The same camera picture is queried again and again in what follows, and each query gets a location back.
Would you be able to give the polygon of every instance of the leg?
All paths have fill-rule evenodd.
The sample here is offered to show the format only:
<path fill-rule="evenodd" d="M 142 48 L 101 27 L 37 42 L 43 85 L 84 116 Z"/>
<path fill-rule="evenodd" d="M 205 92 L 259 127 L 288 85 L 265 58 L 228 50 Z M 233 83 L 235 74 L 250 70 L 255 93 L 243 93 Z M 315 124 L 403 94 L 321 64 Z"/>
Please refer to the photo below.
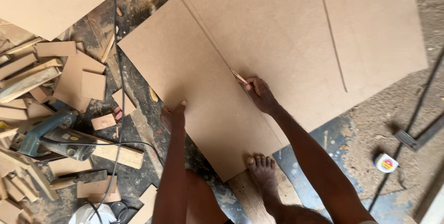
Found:
<path fill-rule="evenodd" d="M 265 209 L 278 224 L 329 224 L 322 215 L 300 206 L 282 204 L 278 193 L 275 163 L 269 157 L 248 158 L 251 177 L 256 182 L 264 200 Z"/>
<path fill-rule="evenodd" d="M 196 173 L 186 170 L 188 209 L 186 224 L 224 224 L 228 217 L 220 209 L 213 191 Z"/>

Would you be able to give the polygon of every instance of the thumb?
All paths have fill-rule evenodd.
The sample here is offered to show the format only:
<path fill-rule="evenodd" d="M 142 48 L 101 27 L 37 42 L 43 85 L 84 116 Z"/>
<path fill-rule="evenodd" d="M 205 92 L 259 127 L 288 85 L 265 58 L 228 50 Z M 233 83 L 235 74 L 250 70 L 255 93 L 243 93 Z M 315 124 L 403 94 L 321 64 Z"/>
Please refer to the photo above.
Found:
<path fill-rule="evenodd" d="M 261 98 L 256 93 L 256 90 L 250 84 L 245 85 L 245 89 L 247 90 L 248 95 L 251 97 L 255 104 L 258 104 Z"/>

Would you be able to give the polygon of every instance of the hairy arm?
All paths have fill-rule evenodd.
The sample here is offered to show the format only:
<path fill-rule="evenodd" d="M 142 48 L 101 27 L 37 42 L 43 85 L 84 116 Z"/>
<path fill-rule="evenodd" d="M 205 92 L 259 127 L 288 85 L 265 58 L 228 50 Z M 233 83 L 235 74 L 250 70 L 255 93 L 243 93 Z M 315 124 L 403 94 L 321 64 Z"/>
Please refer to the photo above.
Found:
<path fill-rule="evenodd" d="M 171 141 L 157 190 L 153 224 L 186 222 L 185 105 L 186 101 L 182 101 L 171 111 Z"/>
<path fill-rule="evenodd" d="M 248 95 L 264 113 L 272 116 L 290 141 L 296 159 L 325 209 L 336 224 L 374 221 L 363 207 L 353 185 L 327 152 L 279 105 L 268 85 L 258 77 L 247 79 Z"/>

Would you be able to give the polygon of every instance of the white plastic bag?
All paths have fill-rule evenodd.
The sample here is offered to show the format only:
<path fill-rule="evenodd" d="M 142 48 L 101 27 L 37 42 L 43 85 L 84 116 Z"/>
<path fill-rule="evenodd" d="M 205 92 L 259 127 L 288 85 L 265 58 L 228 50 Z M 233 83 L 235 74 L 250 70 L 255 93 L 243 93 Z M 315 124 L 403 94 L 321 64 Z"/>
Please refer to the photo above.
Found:
<path fill-rule="evenodd" d="M 100 208 L 97 209 L 97 211 L 102 218 L 103 224 L 109 224 L 110 222 L 117 221 L 114 213 L 107 204 L 102 204 Z M 91 207 L 91 205 L 85 204 L 81 206 L 77 211 L 75 211 L 68 224 L 100 224 L 97 214 L 92 217 L 91 221 L 89 220 L 89 218 L 91 218 L 91 215 L 93 214 L 94 209 Z"/>

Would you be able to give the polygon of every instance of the concrete floor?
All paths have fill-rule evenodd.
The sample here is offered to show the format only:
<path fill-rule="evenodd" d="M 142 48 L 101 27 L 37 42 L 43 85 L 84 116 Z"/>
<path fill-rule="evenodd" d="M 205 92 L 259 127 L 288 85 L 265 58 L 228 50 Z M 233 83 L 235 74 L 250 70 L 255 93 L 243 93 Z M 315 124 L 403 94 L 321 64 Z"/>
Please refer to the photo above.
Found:
<path fill-rule="evenodd" d="M 118 18 L 118 25 L 121 26 L 118 39 L 128 34 L 166 1 L 132 0 L 129 2 L 128 0 L 118 0 L 118 5 L 124 14 L 123 17 Z M 428 62 L 432 67 L 444 44 L 444 0 L 417 0 L 417 3 Z M 86 51 L 92 57 L 101 56 L 106 46 L 106 39 L 109 38 L 112 30 L 111 8 L 112 0 L 107 0 L 74 25 L 73 40 L 83 41 Z M 114 131 L 94 132 L 88 121 L 92 116 L 111 112 L 112 108 L 116 106 L 111 95 L 120 87 L 120 81 L 118 68 L 113 58 L 108 59 L 105 73 L 107 75 L 105 101 L 94 101 L 86 114 L 80 117 L 81 120 L 75 128 L 112 140 Z M 143 80 L 125 56 L 123 57 L 123 74 L 126 90 L 130 97 L 137 99 L 138 105 L 138 109 L 132 113 L 131 118 L 125 120 L 125 140 L 153 143 L 160 156 L 165 158 L 169 141 L 168 135 L 164 133 L 158 120 L 162 103 L 155 103 L 151 100 L 147 92 L 148 83 Z M 398 141 L 392 135 L 392 126 L 406 128 L 419 99 L 418 92 L 429 74 L 430 69 L 410 74 L 310 133 L 321 145 L 324 145 L 327 140 L 327 152 L 332 155 L 332 158 L 350 178 L 366 206 L 374 196 L 379 184 L 377 182 L 383 178 L 383 173 L 372 165 L 373 156 L 379 151 L 388 154 L 394 153 Z M 444 97 L 443 75 L 444 68 L 438 73 L 425 101 L 417 124 L 414 126 L 414 133 L 419 133 L 444 111 L 444 101 L 441 100 Z M 52 107 L 63 107 L 63 104 L 53 102 Z M 405 183 L 407 190 L 402 190 L 402 187 L 397 183 L 397 175 L 391 176 L 383 192 L 384 196 L 380 198 L 372 213 L 380 224 L 413 223 L 414 211 L 444 160 L 443 135 L 444 132 L 437 135 L 419 153 L 413 153 L 407 148 L 403 150 L 399 162 L 407 171 Z M 158 178 L 161 175 L 157 157 L 154 157 L 151 150 L 145 149 L 145 151 L 142 172 L 129 169 L 124 165 L 119 165 L 117 168 L 120 178 L 118 186 L 122 199 L 134 208 L 140 207 L 137 198 L 142 190 L 150 183 L 158 185 Z M 326 214 L 321 201 L 298 167 L 291 148 L 285 147 L 273 155 L 292 182 L 302 203 Z M 235 223 L 247 223 L 245 212 L 229 185 L 223 184 L 219 180 L 190 139 L 186 141 L 186 158 L 186 166 L 197 171 L 208 182 L 227 215 Z M 110 169 L 113 165 L 112 162 L 98 157 L 93 159 L 93 163 L 95 168 Z M 43 163 L 41 167 L 52 179 L 47 165 Z M 61 197 L 56 202 L 50 202 L 43 197 L 33 204 L 27 203 L 37 221 L 51 224 L 66 223 L 73 211 L 82 204 L 82 201 L 75 197 L 75 187 L 62 189 L 58 193 Z"/>

